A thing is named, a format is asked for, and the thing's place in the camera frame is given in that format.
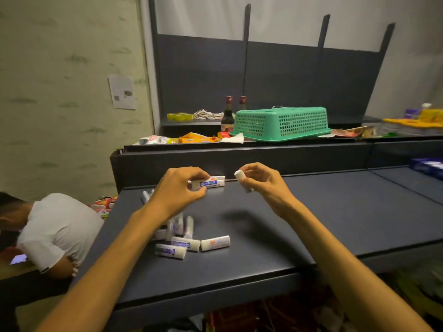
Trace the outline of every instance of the paper sign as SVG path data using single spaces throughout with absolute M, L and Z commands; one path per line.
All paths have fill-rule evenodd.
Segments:
M 132 78 L 113 74 L 108 79 L 114 108 L 136 109 Z

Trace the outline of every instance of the lip balm tube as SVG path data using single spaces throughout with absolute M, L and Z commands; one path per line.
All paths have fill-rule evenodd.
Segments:
M 226 235 L 218 238 L 202 240 L 200 241 L 200 244 L 202 246 L 202 251 L 212 251 L 213 249 L 229 247 L 231 245 L 231 239 L 229 235 Z
M 234 176 L 235 176 L 235 178 L 237 178 L 238 181 L 239 181 L 240 179 L 246 178 L 246 175 L 245 175 L 245 173 L 243 172 L 243 170 L 237 170 L 236 172 L 234 172 Z M 251 188 L 249 188 L 249 187 L 247 187 L 247 186 L 244 186 L 244 185 L 242 185 L 242 186 L 243 186 L 243 188 L 245 189 L 245 191 L 246 191 L 247 193 L 251 193 L 251 192 L 252 192 L 252 189 L 251 189 Z
M 174 229 L 175 229 L 175 221 L 174 218 L 170 218 L 168 220 L 168 228 L 166 229 L 166 241 L 170 241 L 171 238 L 174 236 Z
M 179 213 L 175 216 L 175 234 L 177 235 L 183 235 L 184 229 L 183 229 L 183 213 Z
M 200 179 L 198 181 L 192 181 L 192 190 L 196 191 L 203 186 L 207 188 L 216 188 L 219 186 L 224 186 L 224 177 L 225 176 L 212 176 L 209 179 Z
M 191 216 L 187 216 L 185 221 L 185 235 L 183 236 L 183 238 L 192 239 L 193 234 L 194 234 L 194 219 Z
M 143 204 L 146 204 L 149 201 L 150 195 L 146 191 L 143 191 L 141 197 L 143 199 Z
M 174 236 L 171 239 L 171 246 L 180 246 L 180 247 L 185 247 L 189 251 L 198 251 L 198 249 L 200 248 L 200 241 L 178 238 Z
M 158 229 L 156 230 L 154 236 L 151 238 L 151 241 L 158 241 L 166 239 L 166 229 Z
M 186 255 L 186 248 L 179 246 L 163 245 L 161 243 L 158 243 L 156 245 L 156 255 L 166 256 L 169 258 L 180 258 L 183 260 Z

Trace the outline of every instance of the phone screen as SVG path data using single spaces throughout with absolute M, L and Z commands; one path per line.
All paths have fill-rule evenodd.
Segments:
M 16 263 L 26 262 L 26 260 L 27 260 L 26 254 L 16 255 L 9 264 L 12 265 Z

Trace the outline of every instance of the dark blue table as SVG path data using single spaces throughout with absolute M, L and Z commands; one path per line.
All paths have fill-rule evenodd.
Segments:
M 376 272 L 443 254 L 443 206 L 370 171 L 285 178 L 291 191 Z M 77 282 L 142 206 L 143 189 L 123 190 L 82 264 Z M 208 189 L 185 211 L 197 240 L 230 235 L 231 246 L 184 260 L 141 254 L 108 323 L 120 331 L 287 293 L 314 264 L 290 226 L 237 181 Z

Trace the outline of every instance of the hand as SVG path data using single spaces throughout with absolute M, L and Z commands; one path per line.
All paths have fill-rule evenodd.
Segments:
M 206 195 L 206 187 L 192 192 L 188 190 L 188 180 L 208 179 L 210 175 L 197 167 L 170 168 L 154 190 L 148 207 L 158 207 L 164 215 L 163 221 L 180 213 L 190 203 Z
M 291 193 L 280 173 L 261 163 L 242 166 L 246 178 L 240 183 L 260 193 L 280 218 L 289 220 L 294 209 L 304 207 Z

